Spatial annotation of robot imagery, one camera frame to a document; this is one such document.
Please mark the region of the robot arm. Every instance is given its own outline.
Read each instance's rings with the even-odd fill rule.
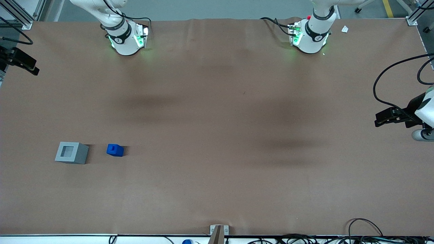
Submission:
[[[313,4],[313,15],[310,19],[289,26],[292,45],[305,53],[316,53],[326,44],[330,27],[336,20],[334,5],[356,5],[365,0],[310,0]]]
[[[95,16],[105,27],[112,47],[119,54],[132,55],[146,44],[148,28],[119,15],[127,0],[70,0]]]
[[[405,122],[406,128],[421,125],[422,129],[413,131],[412,138],[420,142],[434,142],[434,86],[413,98],[403,110],[410,117],[395,107],[377,113],[375,126],[400,122]]]

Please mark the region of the brown paper sheet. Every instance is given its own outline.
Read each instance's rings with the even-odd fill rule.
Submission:
[[[341,33],[343,25],[348,33]],[[388,65],[423,54],[404,19],[337,20],[307,55],[261,20],[153,22],[120,56],[96,23],[34,23],[38,76],[10,67],[0,89],[0,233],[386,235],[434,226],[431,143],[374,127]],[[384,75],[405,107],[425,59]],[[432,71],[424,79],[433,78]],[[86,165],[54,161],[60,141]],[[105,153],[108,143],[126,156]],[[355,224],[354,234],[376,234]]]

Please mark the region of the blue block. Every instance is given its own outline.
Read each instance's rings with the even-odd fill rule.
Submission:
[[[118,144],[109,144],[107,146],[107,154],[115,157],[122,157],[124,155],[124,148]]]

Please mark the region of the yellow floor line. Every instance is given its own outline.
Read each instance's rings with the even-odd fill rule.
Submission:
[[[392,9],[390,8],[389,0],[383,0],[384,8],[386,9],[387,17],[393,18]]]

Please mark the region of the gray box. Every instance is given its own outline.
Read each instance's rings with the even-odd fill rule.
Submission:
[[[83,165],[86,163],[88,150],[88,146],[79,142],[60,142],[55,161]]]

